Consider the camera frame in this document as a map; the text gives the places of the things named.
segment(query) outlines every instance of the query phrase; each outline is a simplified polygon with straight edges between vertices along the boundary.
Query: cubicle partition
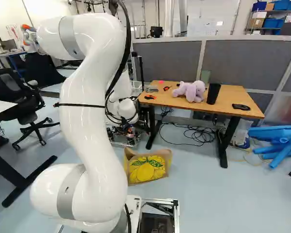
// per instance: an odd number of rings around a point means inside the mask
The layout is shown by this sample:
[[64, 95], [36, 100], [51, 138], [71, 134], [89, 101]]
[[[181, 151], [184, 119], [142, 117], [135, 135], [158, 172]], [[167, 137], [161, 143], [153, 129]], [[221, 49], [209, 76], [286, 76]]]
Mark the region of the cubicle partition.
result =
[[291, 124], [291, 36], [138, 39], [133, 49], [142, 56], [145, 82], [194, 82], [209, 70], [211, 82], [246, 88], [266, 121]]

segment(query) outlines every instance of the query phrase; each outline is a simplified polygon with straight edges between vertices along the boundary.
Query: desk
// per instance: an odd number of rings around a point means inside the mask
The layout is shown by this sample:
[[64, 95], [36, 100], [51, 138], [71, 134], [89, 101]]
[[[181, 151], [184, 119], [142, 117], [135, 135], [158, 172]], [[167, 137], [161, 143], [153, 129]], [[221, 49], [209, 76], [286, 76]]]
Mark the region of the desk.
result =
[[[147, 104], [149, 106], [148, 113], [150, 122], [150, 138], [146, 144], [146, 148], [148, 150], [151, 149], [155, 136], [162, 124], [161, 120], [158, 120], [157, 124], [155, 124], [154, 106], [168, 106], [171, 108], [188, 109], [205, 113], [228, 115], [232, 117], [226, 129], [226, 133], [224, 135], [220, 135], [220, 138], [222, 138], [221, 142], [218, 140], [218, 154], [220, 159], [220, 166], [223, 168], [227, 168], [226, 149], [233, 137], [233, 134], [241, 117], [263, 119], [264, 114], [254, 103], [254, 101], [251, 99], [249, 94], [242, 86], [222, 85], [216, 103], [214, 105], [210, 105], [206, 103], [208, 91], [204, 93], [205, 99], [201, 103], [189, 103], [186, 100], [185, 96], [173, 98], [171, 92], [172, 90], [177, 89], [178, 83], [179, 82], [172, 81], [164, 81], [163, 83], [159, 83], [159, 81], [152, 81], [150, 85], [156, 85], [159, 91], [153, 93], [147, 93], [144, 91], [138, 97], [138, 100], [141, 104]], [[163, 88], [165, 86], [171, 86], [171, 88], [168, 91], [164, 91]], [[145, 99], [145, 95], [148, 94], [156, 96], [156, 99]], [[251, 110], [243, 111], [239, 109], [234, 109], [232, 107], [233, 103], [247, 105], [251, 108]]]
[[21, 75], [21, 73], [24, 72], [25, 69], [18, 69], [17, 68], [17, 65], [16, 65], [16, 63], [15, 63], [15, 61], [13, 59], [13, 57], [14, 56], [19, 56], [19, 55], [24, 55], [24, 54], [27, 54], [27, 52], [26, 51], [3, 52], [3, 53], [0, 53], [0, 58], [1, 57], [7, 57], [10, 60], [12, 66], [13, 66], [13, 69], [17, 71], [17, 73], [19, 74], [19, 76], [21, 78], [23, 78], [23, 76]]
[[[0, 101], [0, 113], [16, 106], [15, 103]], [[13, 167], [11, 167], [5, 160], [0, 157], [0, 175], [15, 185], [15, 189], [8, 195], [8, 197], [2, 202], [3, 207], [10, 206], [19, 195], [25, 191], [25, 189], [34, 181], [34, 179], [47, 167], [49, 167], [55, 160], [56, 156], [51, 156], [42, 165], [40, 165], [35, 171], [33, 171], [27, 178], [20, 175]]]

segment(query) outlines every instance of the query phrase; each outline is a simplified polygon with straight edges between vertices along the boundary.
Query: lemon print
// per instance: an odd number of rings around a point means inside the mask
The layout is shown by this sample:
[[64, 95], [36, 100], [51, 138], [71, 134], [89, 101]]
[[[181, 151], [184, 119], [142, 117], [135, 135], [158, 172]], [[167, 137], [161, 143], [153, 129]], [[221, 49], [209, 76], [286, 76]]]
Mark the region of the lemon print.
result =
[[165, 173], [165, 160], [157, 155], [140, 157], [129, 163], [129, 181], [131, 183], [159, 179]]

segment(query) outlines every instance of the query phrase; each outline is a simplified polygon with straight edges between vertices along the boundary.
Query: white wall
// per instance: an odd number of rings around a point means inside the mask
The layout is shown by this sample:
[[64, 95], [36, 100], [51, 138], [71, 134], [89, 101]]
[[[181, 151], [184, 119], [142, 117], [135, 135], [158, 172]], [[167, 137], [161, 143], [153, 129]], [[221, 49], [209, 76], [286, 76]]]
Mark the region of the white wall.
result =
[[[35, 27], [46, 18], [76, 14], [75, 5], [67, 0], [24, 0]], [[0, 0], [0, 37], [11, 39], [6, 26], [10, 24], [31, 25], [22, 0]]]
[[[149, 34], [151, 26], [158, 26], [158, 0], [145, 0], [146, 34]], [[132, 23], [132, 10], [134, 12], [135, 25], [143, 24], [143, 8], [141, 0], [125, 0], [129, 12], [130, 23]], [[160, 0], [160, 26], [164, 21], [165, 0]], [[188, 6], [188, 36], [205, 35], [218, 30], [217, 34], [230, 34], [237, 9], [238, 0], [187, 0]], [[86, 13], [82, 3], [78, 4], [79, 11]], [[95, 6], [96, 12], [102, 12], [101, 5]], [[118, 9], [119, 17], [124, 22], [122, 10]], [[216, 26], [217, 21], [223, 21], [222, 26]], [[180, 32], [178, 0], [175, 0], [174, 28], [173, 34]]]
[[75, 15], [74, 5], [68, 5], [67, 0], [24, 0], [28, 14], [34, 27], [46, 18]]

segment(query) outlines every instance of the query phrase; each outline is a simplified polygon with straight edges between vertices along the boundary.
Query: monitor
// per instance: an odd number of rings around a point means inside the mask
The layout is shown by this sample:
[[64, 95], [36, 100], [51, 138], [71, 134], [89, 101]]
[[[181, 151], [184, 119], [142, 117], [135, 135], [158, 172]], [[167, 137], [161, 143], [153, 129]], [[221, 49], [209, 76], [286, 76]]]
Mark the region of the monitor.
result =
[[11, 39], [11, 40], [3, 40], [0, 43], [1, 43], [1, 47], [3, 48], [3, 50], [17, 49], [15, 40], [13, 40], [13, 39]]

